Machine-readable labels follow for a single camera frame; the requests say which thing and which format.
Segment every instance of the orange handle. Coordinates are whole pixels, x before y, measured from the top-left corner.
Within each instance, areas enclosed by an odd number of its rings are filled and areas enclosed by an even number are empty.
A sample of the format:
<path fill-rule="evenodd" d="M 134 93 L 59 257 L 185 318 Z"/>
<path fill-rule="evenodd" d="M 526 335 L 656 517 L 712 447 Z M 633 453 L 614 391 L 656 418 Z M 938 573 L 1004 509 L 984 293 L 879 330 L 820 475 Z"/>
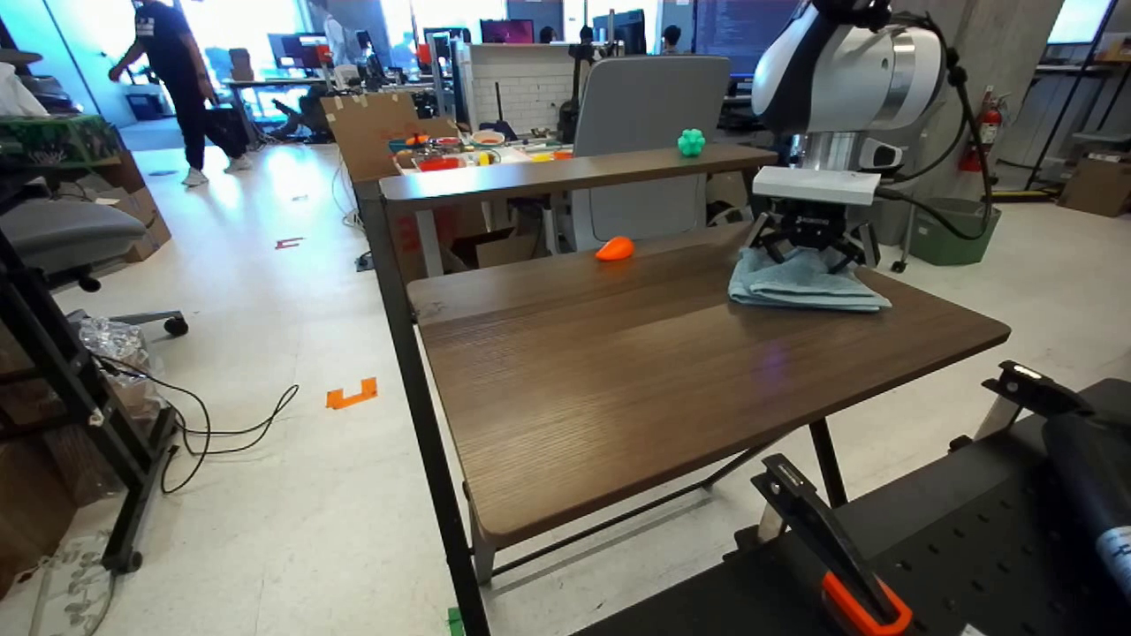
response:
<path fill-rule="evenodd" d="M 890 623 L 877 623 L 872 612 L 859 604 L 859 598 L 842 584 L 842 577 L 825 573 L 820 593 L 825 600 L 852 624 L 859 636 L 906 636 L 912 627 L 912 607 L 879 579 L 886 604 L 896 607 Z"/>

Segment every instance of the black metal frame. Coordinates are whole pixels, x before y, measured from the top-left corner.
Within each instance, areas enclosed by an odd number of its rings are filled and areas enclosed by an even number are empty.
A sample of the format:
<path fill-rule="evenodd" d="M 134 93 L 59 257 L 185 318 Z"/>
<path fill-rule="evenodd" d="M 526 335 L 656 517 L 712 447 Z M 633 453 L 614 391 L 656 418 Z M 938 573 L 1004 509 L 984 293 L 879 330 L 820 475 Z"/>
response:
<path fill-rule="evenodd" d="M 402 371 L 402 391 L 405 391 L 405 401 L 410 401 L 410 413 L 415 413 L 415 429 L 417 429 L 417 447 L 421 447 L 421 461 L 424 461 L 424 475 L 429 475 L 429 492 L 430 492 L 430 509 L 435 509 L 435 522 L 440 522 L 440 538 L 445 544 L 445 562 L 448 562 L 448 573 L 451 573 L 451 585 L 457 585 L 457 600 L 458 600 L 458 612 L 463 612 L 463 627 L 469 636 L 486 636 L 491 631 L 487 624 L 487 614 L 486 614 L 486 600 L 481 600 L 481 584 L 491 579 L 491 573 L 508 573 L 508 570 L 521 570 L 549 550 L 559 550 L 566 544 L 576 544 L 592 532 L 600 532 L 614 522 L 625 522 L 648 509 L 656 509 L 665 500 L 674 500 L 691 492 L 701 492 L 701 486 L 714 486 L 720 475 L 728 475 L 733 471 L 739 471 L 741 461 L 749 461 L 760 447 L 745 447 L 739 453 L 733 461 L 724 461 L 720 471 L 714 471 L 707 480 L 696 480 L 682 492 L 672 492 L 665 498 L 654 498 L 633 512 L 621 512 L 614 518 L 606 518 L 592 530 L 579 530 L 566 539 L 556 539 L 553 548 L 541 548 L 533 554 L 524 554 L 502 570 L 487 570 L 496 562 L 496 548 L 481 544 L 476 539 L 476 527 L 463 527 L 463 517 L 458 517 L 458 500 L 457 500 L 457 480 L 451 480 L 451 471 L 448 471 L 448 460 L 445 460 L 445 445 L 443 445 L 443 433 L 440 433 L 440 419 L 435 419 L 435 408 L 430 408 L 430 391 L 429 391 L 429 379 L 424 379 L 424 360 L 421 360 L 421 348 L 417 348 L 417 335 L 415 335 L 415 323 L 417 323 L 417 315 L 415 315 L 415 302 L 405 295 L 405 276 L 398 269 L 398 257 L 395 257 L 395 241 L 391 241 L 391 215 L 382 209 L 382 189 L 378 183 L 355 183 L 355 194 L 358 194 L 358 213 L 359 213 L 359 223 L 365 223 L 365 233 L 368 233 L 368 257 L 370 257 L 370 269 L 378 276 L 378 289 L 382 289 L 382 302 L 387 302 L 387 318 L 389 318 L 389 330 L 391 330 L 391 348 L 395 348 L 395 360 L 398 360 L 398 371 Z M 827 480 L 827 492 L 832 492 L 832 505 L 844 505 L 844 480 L 842 480 L 842 471 L 838 471 L 838 455 L 835 455 L 835 445 L 832 445 L 832 433 L 827 433 L 827 419 L 813 419 L 811 425 L 813 429 L 813 440 L 818 440 L 818 455 L 820 455 L 820 466 L 825 466 L 825 480 Z"/>
<path fill-rule="evenodd" d="M 70 321 L 52 302 L 44 276 L 30 270 L 8 237 L 0 233 L 0 318 L 11 335 L 24 346 L 35 363 L 35 379 L 47 379 L 51 387 L 66 407 L 66 418 L 51 419 L 32 429 L 47 429 L 57 425 L 80 425 L 91 445 L 106 455 L 113 474 L 129 486 L 129 500 L 113 522 L 110 544 L 103 550 L 103 566 L 113 573 L 134 573 L 142 566 L 142 550 L 134 548 L 137 527 L 149 509 L 149 494 L 169 460 L 174 440 L 174 408 L 164 408 L 151 433 L 137 439 L 124 407 L 110 391 L 103 371 L 79 341 Z"/>
<path fill-rule="evenodd" d="M 844 494 L 844 480 L 842 480 L 842 466 L 838 466 L 838 447 L 835 447 L 835 440 L 832 440 L 832 433 L 827 433 L 827 419 L 825 419 L 825 418 L 813 419 L 813 425 L 811 425 L 811 433 L 813 433 L 813 447 L 818 447 L 818 460 L 820 460 L 820 475 L 825 475 L 825 486 L 827 486 L 827 494 L 832 494 L 832 505 L 842 509 L 842 505 L 848 505 L 848 494 Z M 531 550 L 531 554 L 524 554 L 524 559 L 513 559 L 513 562 L 504 562 L 504 566 L 498 566 L 498 570 L 491 570 L 487 559 L 476 559 L 481 566 L 487 566 L 487 573 L 476 573 L 476 579 L 481 579 L 481 584 L 491 584 L 491 577 L 513 573 L 513 570 L 521 570 L 521 566 L 526 566 L 526 562 L 539 562 L 539 559 L 546 559 L 546 554 L 553 554 L 553 550 L 562 550 L 562 548 L 569 548 L 569 544 L 576 544 L 576 539 L 584 539 L 584 538 L 606 532 L 606 530 L 613 530 L 613 527 L 619 527 L 619 522 L 625 522 L 625 518 L 635 518 L 635 517 L 642 517 L 642 512 L 650 512 L 650 509 L 662 509 L 662 505 L 669 505 L 669 500 L 674 500 L 674 498 L 682 498 L 682 494 L 712 492 L 720 475 L 735 474 L 735 471 L 739 471 L 741 461 L 749 461 L 755 453 L 764 453 L 764 445 L 749 445 L 745 453 L 733 455 L 724 466 L 718 466 L 712 475 L 703 475 L 703 480 L 696 480 L 696 482 L 687 482 L 687 486 L 679 486 L 679 492 L 669 492 L 669 494 L 662 494 L 662 498 L 654 498 L 654 500 L 648 500 L 648 505 L 635 505 L 635 509 L 628 509 L 628 512 L 619 512 L 619 517 L 613 517 L 613 518 L 606 518 L 606 522 L 599 522 L 599 527 L 576 530 L 576 532 L 569 532 L 569 538 L 562 538 L 562 539 L 556 539 L 556 544 L 549 544 L 549 548 L 539 548 L 539 550 Z"/>
<path fill-rule="evenodd" d="M 1076 70 L 1071 89 L 1066 89 L 1066 95 L 1064 95 L 1064 103 L 1060 103 L 1060 111 L 1056 111 L 1047 140 L 1038 144 L 1038 154 L 1037 154 L 1037 161 L 1031 161 L 1031 168 L 1027 168 L 1027 181 L 1025 181 L 1025 189 L 1031 189 L 1031 183 L 1038 181 L 1038 168 L 1043 168 L 1043 161 L 1047 161 L 1047 154 L 1051 154 L 1051 148 L 1053 148 L 1053 140 L 1056 140 L 1056 133 L 1060 133 L 1060 123 L 1064 123 L 1064 117 L 1066 117 L 1066 110 L 1071 110 L 1071 103 L 1076 103 L 1076 95 L 1079 95 L 1088 68 L 1095 64 L 1095 53 L 1098 53 L 1098 42 L 1103 42 L 1103 31 L 1108 31 L 1112 9 L 1118 9 L 1118 0 L 1108 3 L 1108 14 L 1103 14 L 1103 20 L 1098 20 L 1098 28 L 1095 28 L 1095 40 L 1088 42 L 1088 57 L 1084 57 L 1082 68 Z"/>

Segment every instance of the window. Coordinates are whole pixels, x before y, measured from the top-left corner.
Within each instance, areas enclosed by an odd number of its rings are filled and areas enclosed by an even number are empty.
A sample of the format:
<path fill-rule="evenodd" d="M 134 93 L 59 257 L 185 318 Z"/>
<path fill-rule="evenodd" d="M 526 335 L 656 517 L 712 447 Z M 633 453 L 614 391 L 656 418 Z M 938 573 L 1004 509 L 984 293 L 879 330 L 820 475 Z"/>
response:
<path fill-rule="evenodd" d="M 180 0 L 203 49 L 239 47 L 255 68 L 271 68 L 268 31 L 309 31 L 299 0 Z"/>

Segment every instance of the computer monitor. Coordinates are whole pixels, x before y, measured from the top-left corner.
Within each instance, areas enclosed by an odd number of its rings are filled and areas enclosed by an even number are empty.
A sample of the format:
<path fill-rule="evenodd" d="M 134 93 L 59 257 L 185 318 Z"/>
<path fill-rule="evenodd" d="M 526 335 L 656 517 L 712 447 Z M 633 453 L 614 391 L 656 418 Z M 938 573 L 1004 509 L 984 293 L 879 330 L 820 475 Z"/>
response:
<path fill-rule="evenodd" d="M 1108 9 L 1111 0 L 1064 0 L 1051 31 L 1051 47 L 1092 42 Z"/>
<path fill-rule="evenodd" d="M 595 16 L 595 35 L 599 35 L 599 42 L 621 42 L 625 57 L 642 57 L 648 53 L 642 9 L 599 14 Z"/>
<path fill-rule="evenodd" d="M 329 40 L 326 31 L 271 31 L 271 57 L 277 68 L 326 68 L 329 64 Z"/>
<path fill-rule="evenodd" d="M 424 28 L 424 40 L 430 42 L 435 57 L 451 57 L 451 42 L 469 42 L 468 28 Z"/>
<path fill-rule="evenodd" d="M 486 42 L 533 42 L 533 20 L 481 20 Z"/>

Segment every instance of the trash can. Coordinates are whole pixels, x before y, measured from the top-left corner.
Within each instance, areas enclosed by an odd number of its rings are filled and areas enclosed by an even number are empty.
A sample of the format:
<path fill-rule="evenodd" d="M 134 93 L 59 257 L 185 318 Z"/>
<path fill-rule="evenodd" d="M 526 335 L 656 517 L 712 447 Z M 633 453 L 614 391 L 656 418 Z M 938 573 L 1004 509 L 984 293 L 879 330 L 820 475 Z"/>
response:
<path fill-rule="evenodd" d="M 933 196 L 927 204 L 944 213 L 946 223 L 958 224 L 963 233 L 979 233 L 984 230 L 984 204 L 979 202 Z M 912 255 L 930 261 L 930 266 L 974 266 L 985 255 L 985 242 L 990 242 L 990 237 L 998 230 L 998 220 L 999 220 L 999 209 L 990 209 L 985 237 L 963 241 L 946 224 L 941 224 L 930 213 L 919 209 Z"/>

